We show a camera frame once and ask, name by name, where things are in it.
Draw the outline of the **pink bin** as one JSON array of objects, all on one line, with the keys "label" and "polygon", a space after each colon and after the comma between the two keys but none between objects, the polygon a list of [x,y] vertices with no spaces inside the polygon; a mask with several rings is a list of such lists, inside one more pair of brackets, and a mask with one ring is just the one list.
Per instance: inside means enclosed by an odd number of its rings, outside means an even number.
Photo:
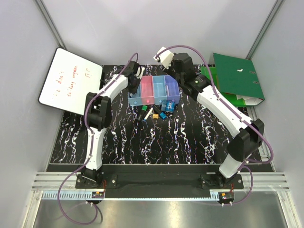
[{"label": "pink bin", "polygon": [[143,76],[141,79],[141,100],[143,105],[154,103],[152,76]]}]

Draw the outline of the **light blue bin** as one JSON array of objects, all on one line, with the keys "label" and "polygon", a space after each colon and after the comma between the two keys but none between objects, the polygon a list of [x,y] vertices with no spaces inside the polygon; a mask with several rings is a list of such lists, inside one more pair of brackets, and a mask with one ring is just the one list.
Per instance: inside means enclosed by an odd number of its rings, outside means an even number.
[{"label": "light blue bin", "polygon": [[141,106],[142,99],[140,92],[136,92],[135,94],[128,93],[128,103],[130,106]]}]

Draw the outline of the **purple bin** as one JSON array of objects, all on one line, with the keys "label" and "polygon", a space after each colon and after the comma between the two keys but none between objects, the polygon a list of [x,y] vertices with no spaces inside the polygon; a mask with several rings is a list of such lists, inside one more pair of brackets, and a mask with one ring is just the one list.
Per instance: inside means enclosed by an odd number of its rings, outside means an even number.
[{"label": "purple bin", "polygon": [[167,100],[178,104],[180,101],[180,90],[177,81],[169,75],[165,75],[164,78],[167,91]]}]

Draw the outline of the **light blue capped marker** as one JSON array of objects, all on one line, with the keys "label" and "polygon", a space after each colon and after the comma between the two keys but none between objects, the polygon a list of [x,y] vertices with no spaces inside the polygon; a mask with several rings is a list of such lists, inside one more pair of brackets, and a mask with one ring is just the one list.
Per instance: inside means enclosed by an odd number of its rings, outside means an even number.
[{"label": "light blue capped marker", "polygon": [[144,117],[144,121],[146,121],[148,119],[148,117],[151,115],[152,111],[153,111],[153,107],[151,107],[149,109],[149,111],[147,112],[146,116]]}]

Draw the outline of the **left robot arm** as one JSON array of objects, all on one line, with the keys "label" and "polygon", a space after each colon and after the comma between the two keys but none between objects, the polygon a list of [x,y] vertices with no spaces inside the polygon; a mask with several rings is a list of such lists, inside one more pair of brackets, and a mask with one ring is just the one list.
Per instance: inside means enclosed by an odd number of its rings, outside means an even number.
[{"label": "left robot arm", "polygon": [[98,188],[103,181],[102,148],[106,129],[112,121],[112,101],[125,89],[131,94],[136,93],[142,76],[143,68],[140,64],[129,61],[97,93],[88,93],[86,96],[84,122],[88,143],[81,178],[92,188]]}]

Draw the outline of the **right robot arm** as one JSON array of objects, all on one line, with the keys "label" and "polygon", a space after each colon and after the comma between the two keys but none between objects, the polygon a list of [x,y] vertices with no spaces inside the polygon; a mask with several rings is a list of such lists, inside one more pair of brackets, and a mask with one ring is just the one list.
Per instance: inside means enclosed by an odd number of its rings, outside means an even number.
[{"label": "right robot arm", "polygon": [[264,123],[253,121],[232,105],[215,87],[209,67],[207,74],[197,75],[192,67],[192,58],[187,53],[168,53],[165,70],[172,76],[183,92],[208,108],[228,129],[232,140],[228,143],[227,156],[218,171],[207,181],[208,185],[227,188],[241,166],[261,146]]}]

